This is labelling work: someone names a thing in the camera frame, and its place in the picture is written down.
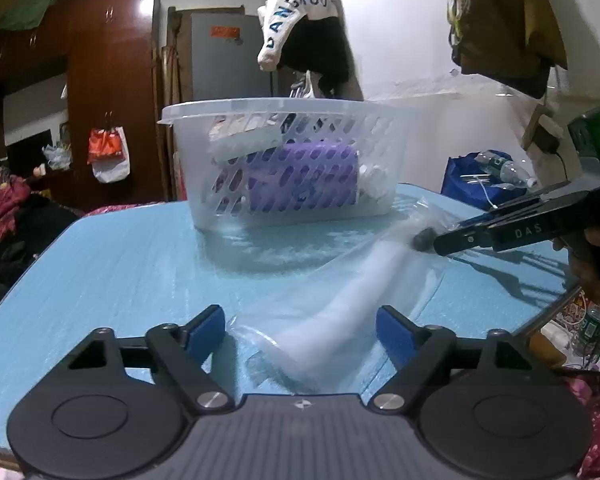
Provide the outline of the clear plastic bag with white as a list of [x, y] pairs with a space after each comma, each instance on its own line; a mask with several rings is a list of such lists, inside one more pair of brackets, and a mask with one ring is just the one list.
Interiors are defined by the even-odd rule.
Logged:
[[419, 200], [405, 219], [234, 316], [230, 334], [249, 344], [254, 388], [297, 394], [363, 391], [388, 358], [376, 335], [380, 307], [420, 315], [446, 260], [432, 241], [455, 224]]

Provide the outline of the blue shopping bag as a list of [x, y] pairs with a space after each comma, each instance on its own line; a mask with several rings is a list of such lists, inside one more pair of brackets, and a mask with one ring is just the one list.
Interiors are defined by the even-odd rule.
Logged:
[[490, 210], [527, 194], [536, 180], [504, 152], [486, 150], [450, 158], [441, 194]]

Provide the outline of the clear plastic perforated basket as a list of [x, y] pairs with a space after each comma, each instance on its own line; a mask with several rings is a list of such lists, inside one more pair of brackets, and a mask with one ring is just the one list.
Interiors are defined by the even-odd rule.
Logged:
[[193, 224], [230, 232], [388, 214], [417, 110], [248, 98], [167, 106]]

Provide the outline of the orange white hanging bag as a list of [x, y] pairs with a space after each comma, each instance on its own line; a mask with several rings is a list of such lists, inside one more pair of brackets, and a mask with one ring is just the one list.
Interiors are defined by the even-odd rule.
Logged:
[[92, 129], [87, 163], [100, 183], [110, 184], [129, 177], [131, 162], [123, 128]]

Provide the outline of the brown hanging jacket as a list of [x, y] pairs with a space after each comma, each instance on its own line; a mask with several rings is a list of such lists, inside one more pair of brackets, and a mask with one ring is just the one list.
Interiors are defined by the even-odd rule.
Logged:
[[550, 0], [448, 0], [452, 61], [533, 99], [545, 96], [550, 70], [568, 67]]

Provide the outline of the maroon plaid cloth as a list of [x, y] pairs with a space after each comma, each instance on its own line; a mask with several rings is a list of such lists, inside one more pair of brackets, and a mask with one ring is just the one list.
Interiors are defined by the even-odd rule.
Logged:
[[11, 176], [0, 188], [0, 241], [9, 232], [15, 231], [15, 215], [30, 193], [27, 182], [16, 176]]

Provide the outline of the grey metal door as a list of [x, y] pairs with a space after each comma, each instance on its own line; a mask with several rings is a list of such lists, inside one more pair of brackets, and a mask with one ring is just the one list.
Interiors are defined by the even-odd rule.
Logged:
[[255, 16], [194, 13], [190, 19], [194, 101], [272, 96], [272, 74], [258, 64], [262, 34]]

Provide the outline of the black hanging garment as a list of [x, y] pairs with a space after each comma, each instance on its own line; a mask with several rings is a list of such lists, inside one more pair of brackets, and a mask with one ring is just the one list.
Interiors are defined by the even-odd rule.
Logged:
[[314, 98], [363, 101], [349, 41], [340, 18], [304, 16], [283, 44], [278, 68], [304, 73]]

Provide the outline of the dark red wooden wardrobe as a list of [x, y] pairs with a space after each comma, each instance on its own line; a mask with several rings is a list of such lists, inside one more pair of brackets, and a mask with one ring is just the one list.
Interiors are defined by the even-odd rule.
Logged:
[[[5, 96], [65, 75], [72, 167], [65, 196], [83, 210], [165, 200], [157, 120], [160, 0], [65, 0], [40, 26], [0, 30], [0, 157], [6, 153]], [[131, 173], [103, 184], [87, 163], [88, 135], [120, 127]]]

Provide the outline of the white printed hanging shirt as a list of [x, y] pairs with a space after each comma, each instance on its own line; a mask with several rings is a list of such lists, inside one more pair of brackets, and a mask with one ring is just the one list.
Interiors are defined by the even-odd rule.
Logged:
[[284, 43], [302, 18], [319, 21], [338, 16], [332, 0], [266, 0], [258, 13], [263, 36], [258, 64], [264, 72], [276, 69]]

